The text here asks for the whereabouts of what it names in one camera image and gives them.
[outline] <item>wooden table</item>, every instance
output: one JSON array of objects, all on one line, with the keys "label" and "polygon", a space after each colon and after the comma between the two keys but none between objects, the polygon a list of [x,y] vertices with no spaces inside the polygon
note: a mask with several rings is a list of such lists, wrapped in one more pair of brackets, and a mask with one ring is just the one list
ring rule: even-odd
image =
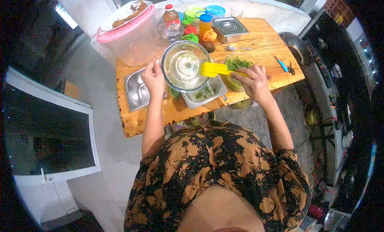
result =
[{"label": "wooden table", "polygon": [[[268,81],[269,89],[274,91],[296,81],[303,80],[305,77],[301,71],[299,64],[290,52],[289,48],[285,45],[280,36],[264,19],[255,18],[241,18],[240,21],[249,30],[249,34],[242,35],[241,40],[230,43],[235,47],[252,47],[253,50],[236,50],[236,52],[246,52],[257,59],[260,65],[265,67],[267,75],[271,78]],[[211,58],[216,59],[217,62],[224,60],[230,53],[225,50],[225,46],[217,41],[216,50],[210,54]],[[280,64],[276,61],[277,56],[285,65],[289,66],[292,62],[292,67],[295,70],[295,75],[289,72],[284,72]],[[142,108],[134,112],[130,112],[124,87],[124,77],[138,71],[143,66],[128,67],[120,59],[116,59],[116,81],[118,89],[118,101],[120,107],[120,115],[124,134],[126,137],[131,137],[136,134],[141,134],[144,131],[145,120],[147,116],[147,108]],[[190,117],[207,113],[216,110],[222,106],[230,105],[238,101],[248,99],[248,95],[230,91],[226,97],[219,97],[205,105],[197,107],[193,110],[189,109],[184,98],[180,96],[179,100],[169,93],[169,87],[166,86],[168,97],[163,100],[162,110],[164,116],[164,125],[182,121]]]}]

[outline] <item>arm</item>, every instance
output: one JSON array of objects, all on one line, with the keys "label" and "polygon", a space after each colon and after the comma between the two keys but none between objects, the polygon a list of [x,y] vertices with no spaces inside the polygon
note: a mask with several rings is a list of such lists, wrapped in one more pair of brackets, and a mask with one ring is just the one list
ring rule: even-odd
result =
[{"label": "arm", "polygon": [[148,157],[156,153],[161,144],[165,141],[163,112],[161,105],[165,80],[160,68],[160,60],[154,58],[145,68],[141,79],[148,88],[150,99],[147,109],[147,118],[144,128],[143,141],[141,147],[142,157]]},{"label": "arm", "polygon": [[271,135],[273,149],[293,149],[293,141],[280,109],[268,88],[263,66],[253,65],[250,69],[238,69],[248,77],[232,73],[244,86],[247,95],[264,110]]}]

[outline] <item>hand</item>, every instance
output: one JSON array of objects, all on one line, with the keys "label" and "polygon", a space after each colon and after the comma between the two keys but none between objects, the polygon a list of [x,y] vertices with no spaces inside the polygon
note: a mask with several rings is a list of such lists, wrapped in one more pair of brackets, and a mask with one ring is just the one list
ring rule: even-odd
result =
[{"label": "hand", "polygon": [[245,77],[237,73],[231,73],[231,76],[241,82],[247,95],[257,104],[261,105],[261,107],[264,108],[275,101],[268,88],[264,66],[253,65],[249,69],[239,68],[236,72],[241,72],[248,76]]},{"label": "hand", "polygon": [[163,72],[161,72],[159,59],[153,58],[148,63],[141,74],[141,79],[147,86],[149,94],[151,95],[151,100],[162,100],[166,82],[164,80]]}]

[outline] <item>drinking glass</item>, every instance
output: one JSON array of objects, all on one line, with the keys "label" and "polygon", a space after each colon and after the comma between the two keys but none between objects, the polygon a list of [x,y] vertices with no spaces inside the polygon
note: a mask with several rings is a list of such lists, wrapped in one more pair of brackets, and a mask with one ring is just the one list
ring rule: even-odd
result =
[{"label": "drinking glass", "polygon": [[238,6],[234,6],[231,8],[231,16],[236,17],[237,19],[240,19],[242,17],[243,12],[243,9]]}]

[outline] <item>pink lid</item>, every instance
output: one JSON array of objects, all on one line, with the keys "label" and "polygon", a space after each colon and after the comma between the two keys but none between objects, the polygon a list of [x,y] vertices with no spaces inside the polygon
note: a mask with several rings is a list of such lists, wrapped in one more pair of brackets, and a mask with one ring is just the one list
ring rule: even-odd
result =
[{"label": "pink lid", "polygon": [[155,12],[155,5],[151,6],[144,11],[141,15],[137,16],[132,21],[128,22],[125,25],[120,26],[119,28],[113,29],[111,31],[103,31],[100,27],[96,33],[97,42],[103,44],[114,41],[118,38],[123,37],[124,35],[132,32],[134,29],[139,27],[141,24],[147,21],[151,15]]}]

